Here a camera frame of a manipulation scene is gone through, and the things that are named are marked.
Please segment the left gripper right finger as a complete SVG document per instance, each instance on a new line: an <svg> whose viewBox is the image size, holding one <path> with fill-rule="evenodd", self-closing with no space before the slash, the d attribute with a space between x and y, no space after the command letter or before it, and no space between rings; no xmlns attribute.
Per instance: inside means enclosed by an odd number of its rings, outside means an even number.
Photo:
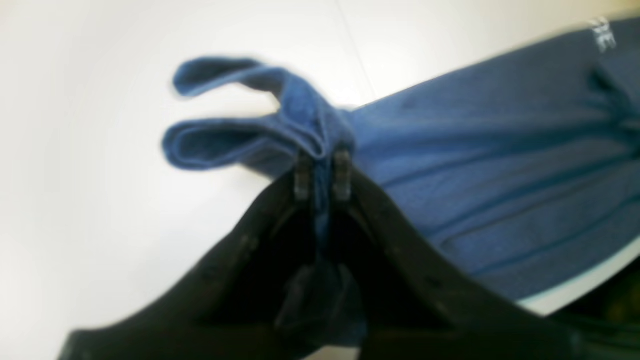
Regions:
<svg viewBox="0 0 640 360"><path fill-rule="evenodd" d="M361 360L637 360L639 328L541 317L443 258L347 150L332 160L330 251L359 287Z"/></svg>

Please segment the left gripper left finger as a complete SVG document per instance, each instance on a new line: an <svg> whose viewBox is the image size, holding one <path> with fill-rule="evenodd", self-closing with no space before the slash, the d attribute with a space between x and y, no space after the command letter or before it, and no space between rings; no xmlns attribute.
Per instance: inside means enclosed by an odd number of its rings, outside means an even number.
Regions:
<svg viewBox="0 0 640 360"><path fill-rule="evenodd" d="M315 262L313 160L252 203L166 294L111 326L72 332L61 360L290 360L277 328L288 286Z"/></svg>

